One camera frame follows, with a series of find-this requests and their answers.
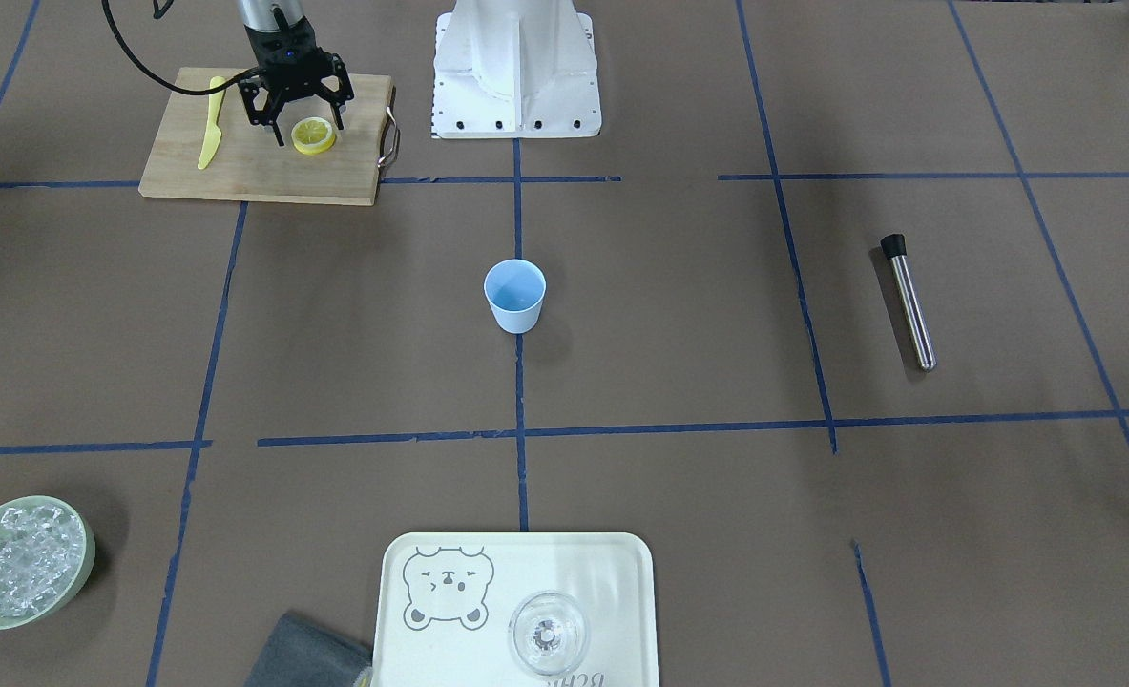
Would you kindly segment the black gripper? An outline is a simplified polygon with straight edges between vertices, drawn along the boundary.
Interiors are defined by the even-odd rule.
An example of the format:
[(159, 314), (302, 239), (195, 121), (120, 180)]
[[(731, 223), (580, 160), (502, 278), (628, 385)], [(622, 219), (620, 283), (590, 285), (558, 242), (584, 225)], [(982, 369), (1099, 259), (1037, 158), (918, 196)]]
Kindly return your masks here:
[(342, 130), (351, 83), (345, 62), (317, 44), (310, 23), (294, 23), (275, 30), (245, 28), (259, 72), (240, 81), (240, 99), (251, 126), (270, 130), (285, 147), (278, 117), (283, 105), (316, 96), (329, 104), (334, 127)]

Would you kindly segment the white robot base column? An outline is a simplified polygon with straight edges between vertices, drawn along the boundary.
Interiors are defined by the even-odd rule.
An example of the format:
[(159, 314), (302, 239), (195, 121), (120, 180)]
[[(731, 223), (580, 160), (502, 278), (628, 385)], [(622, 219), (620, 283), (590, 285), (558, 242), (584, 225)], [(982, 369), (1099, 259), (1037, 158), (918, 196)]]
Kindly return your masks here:
[(572, 1), (458, 1), (434, 30), (430, 134), (599, 135), (594, 23)]

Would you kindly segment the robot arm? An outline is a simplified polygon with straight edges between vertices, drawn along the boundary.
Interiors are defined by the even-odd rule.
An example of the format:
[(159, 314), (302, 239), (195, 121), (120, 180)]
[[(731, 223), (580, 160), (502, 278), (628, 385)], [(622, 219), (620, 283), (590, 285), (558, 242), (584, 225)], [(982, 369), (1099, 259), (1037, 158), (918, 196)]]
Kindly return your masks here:
[(271, 129), (283, 146), (278, 116), (285, 105), (320, 97), (331, 105), (334, 126), (345, 123), (345, 103), (355, 99), (345, 62), (317, 44), (299, 1), (240, 1), (242, 23), (256, 70), (238, 83), (242, 106), (255, 126)]

